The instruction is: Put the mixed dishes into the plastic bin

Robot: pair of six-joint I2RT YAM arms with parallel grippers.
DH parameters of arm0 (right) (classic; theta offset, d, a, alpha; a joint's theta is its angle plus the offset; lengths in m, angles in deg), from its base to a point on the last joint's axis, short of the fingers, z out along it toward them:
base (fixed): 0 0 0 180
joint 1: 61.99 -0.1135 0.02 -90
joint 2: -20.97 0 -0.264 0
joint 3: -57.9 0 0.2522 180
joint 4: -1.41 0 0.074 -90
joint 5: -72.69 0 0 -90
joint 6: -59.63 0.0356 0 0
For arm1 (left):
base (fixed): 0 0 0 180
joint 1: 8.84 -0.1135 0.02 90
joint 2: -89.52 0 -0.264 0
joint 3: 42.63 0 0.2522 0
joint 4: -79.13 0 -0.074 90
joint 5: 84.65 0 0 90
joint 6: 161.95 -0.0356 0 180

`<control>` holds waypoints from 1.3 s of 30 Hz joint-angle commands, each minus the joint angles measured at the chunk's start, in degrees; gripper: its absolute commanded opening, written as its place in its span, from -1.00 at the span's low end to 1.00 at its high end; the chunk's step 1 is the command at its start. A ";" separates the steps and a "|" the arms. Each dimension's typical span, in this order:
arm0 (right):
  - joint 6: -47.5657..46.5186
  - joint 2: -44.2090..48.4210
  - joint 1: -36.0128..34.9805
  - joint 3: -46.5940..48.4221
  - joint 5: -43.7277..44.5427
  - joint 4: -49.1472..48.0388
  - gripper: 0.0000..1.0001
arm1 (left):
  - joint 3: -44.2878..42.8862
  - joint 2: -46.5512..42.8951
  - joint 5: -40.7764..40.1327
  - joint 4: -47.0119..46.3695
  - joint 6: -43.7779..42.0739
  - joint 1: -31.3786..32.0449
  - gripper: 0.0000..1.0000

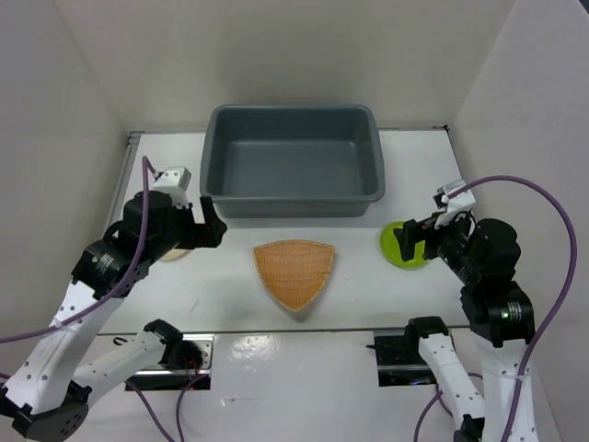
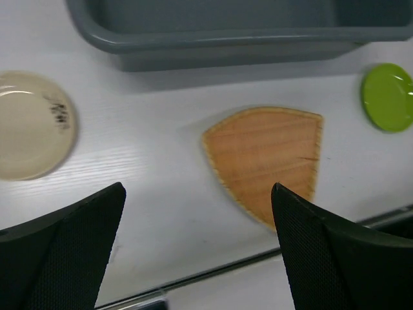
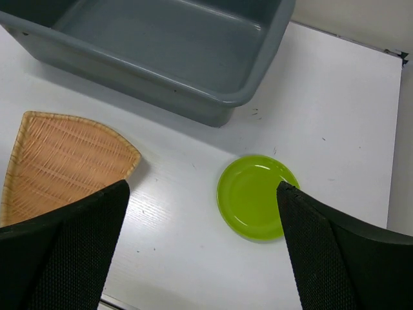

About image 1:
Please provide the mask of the green plastic plate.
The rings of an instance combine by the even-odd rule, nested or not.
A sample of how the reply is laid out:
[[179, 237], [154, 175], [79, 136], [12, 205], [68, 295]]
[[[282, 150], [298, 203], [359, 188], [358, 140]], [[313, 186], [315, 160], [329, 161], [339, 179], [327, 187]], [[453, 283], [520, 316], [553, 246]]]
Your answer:
[[415, 245], [414, 258], [404, 262], [401, 258], [400, 247], [394, 230], [402, 228], [403, 222], [396, 221], [386, 225], [380, 233], [379, 246], [386, 260], [394, 266], [404, 270], [417, 270], [427, 264], [423, 258], [425, 242]]

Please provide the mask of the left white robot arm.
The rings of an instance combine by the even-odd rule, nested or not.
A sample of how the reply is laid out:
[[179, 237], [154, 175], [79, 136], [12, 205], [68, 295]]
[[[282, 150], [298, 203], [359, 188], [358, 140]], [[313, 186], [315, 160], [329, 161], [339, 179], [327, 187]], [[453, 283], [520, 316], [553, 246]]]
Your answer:
[[198, 369], [202, 351], [160, 319], [147, 323], [128, 342], [84, 364], [87, 350], [106, 320], [121, 306], [150, 267], [171, 250], [216, 248], [226, 232], [209, 197], [200, 205], [175, 205], [170, 194], [138, 192], [121, 220], [90, 244], [72, 271], [49, 332], [20, 369], [1, 386], [1, 414], [33, 441], [65, 441], [105, 394], [150, 366]]

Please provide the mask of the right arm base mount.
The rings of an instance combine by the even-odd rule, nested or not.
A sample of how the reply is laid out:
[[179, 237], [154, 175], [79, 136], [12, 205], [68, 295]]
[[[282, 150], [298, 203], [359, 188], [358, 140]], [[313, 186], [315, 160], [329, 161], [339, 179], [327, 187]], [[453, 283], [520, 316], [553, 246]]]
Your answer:
[[410, 349], [402, 329], [376, 330], [373, 336], [374, 342], [365, 347], [374, 351], [381, 388], [435, 383], [432, 370]]

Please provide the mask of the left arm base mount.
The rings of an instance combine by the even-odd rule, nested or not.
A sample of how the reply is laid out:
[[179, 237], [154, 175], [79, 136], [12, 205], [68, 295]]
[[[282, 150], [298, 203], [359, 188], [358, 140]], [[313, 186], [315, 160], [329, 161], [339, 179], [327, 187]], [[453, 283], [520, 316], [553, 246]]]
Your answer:
[[208, 390], [211, 385], [211, 367], [214, 349], [212, 334], [186, 334], [191, 351], [182, 355], [172, 366], [166, 368], [159, 364], [149, 366], [131, 377], [131, 382], [141, 391], [181, 391], [191, 381], [196, 382], [190, 390]]

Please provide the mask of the woven orange triangular basket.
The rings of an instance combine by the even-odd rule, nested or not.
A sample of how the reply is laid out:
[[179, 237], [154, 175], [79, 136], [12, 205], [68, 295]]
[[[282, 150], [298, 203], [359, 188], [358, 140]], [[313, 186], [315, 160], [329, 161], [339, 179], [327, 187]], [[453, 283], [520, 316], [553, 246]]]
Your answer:
[[270, 295], [292, 312], [306, 308], [326, 285], [335, 261], [332, 245], [287, 239], [252, 250], [259, 278]]

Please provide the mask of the cream ceramic plate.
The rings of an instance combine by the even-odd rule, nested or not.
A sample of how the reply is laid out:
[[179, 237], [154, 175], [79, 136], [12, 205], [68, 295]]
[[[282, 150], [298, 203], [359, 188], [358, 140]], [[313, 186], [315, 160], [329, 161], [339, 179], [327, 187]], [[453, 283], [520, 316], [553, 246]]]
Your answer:
[[159, 260], [161, 262], [174, 262], [188, 253], [187, 250], [174, 249], [164, 254]]

